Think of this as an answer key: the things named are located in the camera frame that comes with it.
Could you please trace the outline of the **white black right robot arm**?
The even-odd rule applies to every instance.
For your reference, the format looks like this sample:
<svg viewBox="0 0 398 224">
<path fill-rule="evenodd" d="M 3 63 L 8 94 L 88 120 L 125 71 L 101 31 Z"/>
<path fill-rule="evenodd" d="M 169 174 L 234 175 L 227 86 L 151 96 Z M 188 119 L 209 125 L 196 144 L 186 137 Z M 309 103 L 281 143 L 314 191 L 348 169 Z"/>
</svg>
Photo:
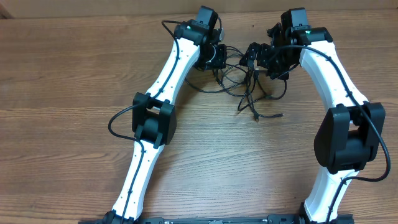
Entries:
<svg viewBox="0 0 398 224">
<path fill-rule="evenodd" d="M 313 148 L 319 170 L 310 195 L 296 215 L 269 215 L 269 223 L 353 223 L 338 207 L 349 184 L 386 144 L 381 136 L 386 112 L 354 85 L 336 53 L 329 31 L 312 27 L 304 8 L 293 8 L 267 31 L 269 44 L 252 43 L 240 60 L 250 70 L 262 67 L 272 79 L 287 80 L 295 67 L 311 77 L 326 115 Z"/>
</svg>

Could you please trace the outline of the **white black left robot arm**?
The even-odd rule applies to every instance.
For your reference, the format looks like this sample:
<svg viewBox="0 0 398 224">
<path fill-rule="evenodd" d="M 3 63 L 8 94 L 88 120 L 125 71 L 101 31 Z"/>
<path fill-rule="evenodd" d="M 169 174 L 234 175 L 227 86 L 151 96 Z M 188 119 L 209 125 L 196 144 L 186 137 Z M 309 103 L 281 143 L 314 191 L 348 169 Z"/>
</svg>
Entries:
<svg viewBox="0 0 398 224">
<path fill-rule="evenodd" d="M 136 93 L 132 105 L 134 141 L 132 161 L 121 193 L 102 223 L 135 223 L 143 211 L 150 177 L 164 147 L 176 130 L 175 100 L 191 68 L 217 70 L 226 66 L 221 21 L 211 8 L 202 6 L 195 19 L 175 22 L 170 33 L 174 42 L 169 58 L 154 84 Z"/>
</svg>

